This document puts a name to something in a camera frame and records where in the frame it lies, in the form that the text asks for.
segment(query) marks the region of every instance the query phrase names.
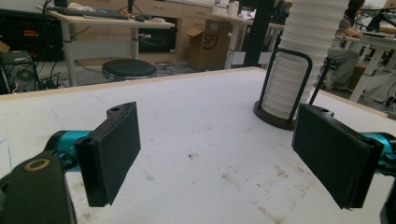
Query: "office chair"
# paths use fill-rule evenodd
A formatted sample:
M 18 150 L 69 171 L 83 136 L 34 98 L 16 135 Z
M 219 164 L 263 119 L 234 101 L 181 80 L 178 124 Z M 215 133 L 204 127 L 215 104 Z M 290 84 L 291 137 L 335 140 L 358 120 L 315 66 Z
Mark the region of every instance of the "office chair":
M 117 81 L 157 76 L 157 69 L 154 65 L 136 59 L 109 61 L 102 65 L 102 72 L 105 77 Z

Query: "desk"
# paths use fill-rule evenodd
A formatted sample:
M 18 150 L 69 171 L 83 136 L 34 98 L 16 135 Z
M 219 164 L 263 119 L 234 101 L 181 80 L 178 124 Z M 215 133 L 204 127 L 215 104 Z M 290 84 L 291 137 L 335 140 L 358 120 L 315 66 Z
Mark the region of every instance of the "desk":
M 241 68 L 0 95 L 0 176 L 53 133 L 93 130 L 136 101 L 142 149 L 113 205 L 88 207 L 80 173 L 66 175 L 78 223 L 379 223 L 393 178 L 375 175 L 364 207 L 340 210 L 292 150 L 293 132 L 254 115 L 264 76 Z M 381 112 L 323 91 L 315 105 L 356 131 L 396 135 Z
M 49 14 L 61 21 L 62 33 L 64 37 L 64 56 L 67 65 L 67 75 L 70 86 L 77 86 L 74 60 L 101 58 L 101 57 L 125 57 L 133 59 L 138 58 L 138 28 L 158 28 L 169 29 L 175 25 L 172 23 L 158 22 L 139 22 L 134 20 L 93 20 L 83 17 L 65 16 L 55 11 L 49 11 Z M 69 25 L 85 26 L 119 26 L 130 27 L 132 40 L 130 41 L 74 41 L 70 38 Z
M 354 91 L 349 98 L 349 100 L 353 102 L 358 102 L 364 90 L 370 90 L 372 88 L 379 87 L 384 83 L 387 83 L 390 76 L 392 76 L 392 74 L 395 74 L 394 66 L 396 64 L 396 54 L 393 54 L 392 57 L 389 59 L 387 66 L 384 68 L 384 74 L 381 74 L 380 76 L 373 75 L 374 70 L 377 68 L 377 65 L 381 60 L 384 52 L 391 49 L 396 49 L 396 40 L 385 41 L 382 38 L 373 36 L 363 36 L 361 38 L 344 37 L 344 39 L 352 42 L 362 43 L 365 45 L 371 45 L 371 48 L 375 50 L 375 54 L 370 59 L 370 62 L 367 64 L 363 75 L 359 79 L 358 84 L 356 85 Z
M 224 65 L 224 69 L 231 68 L 231 65 L 233 65 L 233 64 L 243 64 L 246 53 L 235 51 L 236 38 L 239 36 L 239 31 L 241 29 L 241 26 L 252 25 L 253 21 L 247 21 L 247 20 L 244 20 L 244 19 L 238 18 L 238 17 L 229 17 L 229 16 L 222 16 L 222 15 L 212 15 L 212 18 L 219 20 L 219 21 L 228 21 L 233 26 L 233 35 L 231 36 L 230 45 L 228 47 L 227 59 L 226 59 L 225 65 Z M 269 47 L 268 47 L 269 50 L 274 49 L 274 46 L 276 43 L 276 37 L 279 34 L 279 32 L 283 30 L 284 27 L 285 27 L 285 25 L 280 25 L 280 24 L 275 24 L 275 23 L 268 24 L 267 35 L 273 33 L 273 38 L 271 39 Z M 272 54 L 272 52 L 262 53 L 260 56 L 260 59 L 259 59 L 259 63 L 269 63 L 271 54 Z

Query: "floor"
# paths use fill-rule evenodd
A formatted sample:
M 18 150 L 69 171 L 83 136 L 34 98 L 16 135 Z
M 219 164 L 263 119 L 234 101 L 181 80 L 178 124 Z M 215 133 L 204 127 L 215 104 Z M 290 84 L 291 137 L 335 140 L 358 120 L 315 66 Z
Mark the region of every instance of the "floor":
M 157 77 L 176 76 L 176 75 L 183 75 L 183 74 L 189 74 L 195 72 L 192 69 L 190 69 L 185 63 L 158 63 L 155 64 L 155 66 L 157 68 Z M 51 70 L 52 70 L 52 78 L 51 78 L 52 84 L 49 85 L 49 87 L 51 86 L 59 86 L 59 88 L 68 87 L 65 62 L 58 62 L 56 64 L 47 63 L 41 66 L 39 65 L 37 67 L 37 73 L 39 74 L 39 78 L 40 79 L 49 78 L 49 74 L 51 73 Z M 79 86 L 107 83 L 113 81 L 103 76 L 100 66 L 85 67 L 85 66 L 77 65 L 76 75 Z M 345 99 L 348 99 L 351 94 L 351 91 L 339 91 L 339 90 L 330 90 L 330 91 L 325 90 L 325 91 L 332 93 L 334 95 L 338 95 Z M 368 97 L 361 97 L 358 103 L 383 112 L 395 111 L 395 108 L 386 106 L 385 102 L 377 102 Z

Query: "white table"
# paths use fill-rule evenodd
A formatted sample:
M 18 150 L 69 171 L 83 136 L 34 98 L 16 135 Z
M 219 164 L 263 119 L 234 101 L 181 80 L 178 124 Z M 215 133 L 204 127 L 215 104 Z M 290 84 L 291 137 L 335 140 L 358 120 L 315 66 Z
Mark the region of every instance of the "white table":
M 0 176 L 55 132 L 93 130 L 110 107 L 136 101 L 142 149 L 113 205 L 88 207 L 80 173 L 67 173 L 78 223 L 379 223 L 393 178 L 375 175 L 364 207 L 340 210 L 293 151 L 293 132 L 254 115 L 264 76 L 245 68 L 0 95 Z M 358 132 L 396 135 L 395 121 L 362 105 L 323 91 L 315 105 Z
M 389 59 L 387 66 L 383 69 L 384 72 L 380 75 L 374 75 L 374 71 L 377 68 L 384 52 L 391 49 L 396 49 L 396 40 L 385 41 L 379 37 L 344 37 L 344 39 L 352 42 L 362 43 L 364 45 L 371 45 L 371 48 L 375 50 L 375 54 L 367 64 L 363 75 L 361 75 L 358 84 L 349 98 L 349 100 L 353 102 L 358 102 L 359 98 L 363 94 L 363 91 L 384 85 L 389 81 L 392 75 L 396 74 L 396 71 L 394 70 L 394 66 L 396 64 L 396 54 L 394 53 Z
M 243 25 L 252 25 L 252 20 L 244 20 L 239 17 L 230 17 L 230 16 L 223 16 L 223 15 L 212 15 L 212 18 L 219 20 L 219 21 L 227 21 L 233 26 L 233 32 L 230 40 L 230 45 L 228 47 L 227 52 L 227 59 L 225 61 L 224 69 L 229 69 L 233 64 L 243 64 L 245 60 L 245 52 L 236 51 L 236 39 L 240 35 L 239 31 Z M 272 34 L 273 38 L 269 43 L 268 49 L 272 51 L 274 49 L 276 43 L 276 37 L 280 31 L 283 30 L 285 25 L 269 23 L 268 24 L 268 31 L 267 36 Z M 259 63 L 269 63 L 271 59 L 272 52 L 262 52 L 260 55 Z
M 135 21 L 135 20 L 95 20 L 83 17 L 65 16 L 55 11 L 49 11 L 49 14 L 61 21 L 62 33 L 64 37 L 64 57 L 67 65 L 67 75 L 70 86 L 77 86 L 74 60 L 103 58 L 103 57 L 131 57 L 138 58 L 138 29 L 154 28 L 169 29 L 174 27 L 173 23 L 158 23 L 152 21 Z M 131 28 L 131 40 L 127 41 L 76 41 L 70 38 L 70 25 L 77 26 L 112 26 Z

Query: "stool seat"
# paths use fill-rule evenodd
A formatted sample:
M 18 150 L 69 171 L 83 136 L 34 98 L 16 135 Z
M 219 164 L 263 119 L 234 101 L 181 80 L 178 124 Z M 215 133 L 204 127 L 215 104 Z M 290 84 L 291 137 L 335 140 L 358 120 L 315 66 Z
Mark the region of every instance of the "stool seat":
M 102 65 L 105 77 L 115 80 L 131 80 L 155 77 L 157 69 L 151 63 L 136 59 L 117 59 Z

